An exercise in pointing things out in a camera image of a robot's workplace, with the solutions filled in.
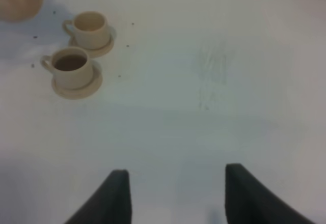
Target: cup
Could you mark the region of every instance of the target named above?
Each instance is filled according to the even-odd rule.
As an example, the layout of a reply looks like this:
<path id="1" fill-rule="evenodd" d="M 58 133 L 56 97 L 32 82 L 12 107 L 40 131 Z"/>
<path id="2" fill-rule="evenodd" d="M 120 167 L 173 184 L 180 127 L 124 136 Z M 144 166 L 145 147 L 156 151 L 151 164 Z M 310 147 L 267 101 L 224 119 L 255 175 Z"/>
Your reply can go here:
<path id="1" fill-rule="evenodd" d="M 43 56 L 41 65 L 53 74 L 55 82 L 64 89 L 80 89 L 94 76 L 88 54 L 79 47 L 67 47 L 52 56 Z"/>
<path id="2" fill-rule="evenodd" d="M 78 14 L 73 20 L 65 20 L 62 27 L 66 33 L 75 38 L 78 46 L 85 49 L 100 49 L 110 42 L 107 20 L 98 12 Z"/>

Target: coffee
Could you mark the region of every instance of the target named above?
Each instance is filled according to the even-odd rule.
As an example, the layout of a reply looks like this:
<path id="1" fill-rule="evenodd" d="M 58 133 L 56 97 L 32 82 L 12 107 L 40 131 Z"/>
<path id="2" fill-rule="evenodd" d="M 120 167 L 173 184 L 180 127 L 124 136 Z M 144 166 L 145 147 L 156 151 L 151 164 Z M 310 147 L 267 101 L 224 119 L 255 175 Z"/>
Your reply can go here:
<path id="1" fill-rule="evenodd" d="M 77 70 L 84 66 L 87 59 L 80 55 L 68 55 L 62 57 L 55 63 L 55 68 L 62 71 Z"/>

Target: coffee cup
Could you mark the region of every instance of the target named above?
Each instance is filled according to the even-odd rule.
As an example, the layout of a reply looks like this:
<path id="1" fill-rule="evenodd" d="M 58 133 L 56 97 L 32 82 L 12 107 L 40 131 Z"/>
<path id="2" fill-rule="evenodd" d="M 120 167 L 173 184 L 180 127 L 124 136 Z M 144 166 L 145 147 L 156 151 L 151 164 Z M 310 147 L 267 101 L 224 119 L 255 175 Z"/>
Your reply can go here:
<path id="1" fill-rule="evenodd" d="M 41 65 L 53 74 L 57 86 L 64 89 L 83 88 L 94 76 L 88 54 L 79 47 L 67 47 L 52 56 L 43 56 Z"/>
<path id="2" fill-rule="evenodd" d="M 73 20 L 65 20 L 62 26 L 66 33 L 75 38 L 78 46 L 85 49 L 103 48 L 111 39 L 106 17 L 98 12 L 80 13 Z"/>

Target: white table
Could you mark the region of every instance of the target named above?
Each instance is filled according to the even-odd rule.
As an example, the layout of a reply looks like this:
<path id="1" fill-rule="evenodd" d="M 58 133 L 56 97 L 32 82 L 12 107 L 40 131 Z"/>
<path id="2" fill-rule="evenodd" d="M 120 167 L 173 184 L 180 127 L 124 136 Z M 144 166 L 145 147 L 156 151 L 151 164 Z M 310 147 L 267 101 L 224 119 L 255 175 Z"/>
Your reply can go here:
<path id="1" fill-rule="evenodd" d="M 70 101 L 38 60 L 85 10 L 115 47 L 100 90 Z M 45 0 L 2 23 L 0 222 L 63 223 L 128 169 L 133 223 L 225 224 L 224 168 L 240 162 L 325 223 L 325 46 L 326 0 Z"/>

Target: cup handle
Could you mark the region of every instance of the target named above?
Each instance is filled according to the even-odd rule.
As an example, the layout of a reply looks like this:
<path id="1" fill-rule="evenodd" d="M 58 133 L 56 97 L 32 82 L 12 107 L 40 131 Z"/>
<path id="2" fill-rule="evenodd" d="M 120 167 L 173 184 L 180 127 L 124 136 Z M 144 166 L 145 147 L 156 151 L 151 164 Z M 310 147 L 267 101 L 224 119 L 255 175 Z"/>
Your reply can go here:
<path id="1" fill-rule="evenodd" d="M 70 36 L 74 36 L 74 33 L 68 28 L 68 25 L 72 25 L 72 20 L 65 20 L 62 23 L 63 30 Z"/>
<path id="2" fill-rule="evenodd" d="M 52 73 L 53 68 L 52 68 L 52 66 L 48 63 L 48 62 L 50 62 L 50 61 L 51 61 L 51 57 L 45 55 L 45 56 L 43 56 L 43 57 L 41 58 L 41 61 L 40 61 L 40 62 L 41 62 L 41 65 L 43 66 L 44 69 L 46 69 L 46 70 L 48 70 L 49 72 Z"/>

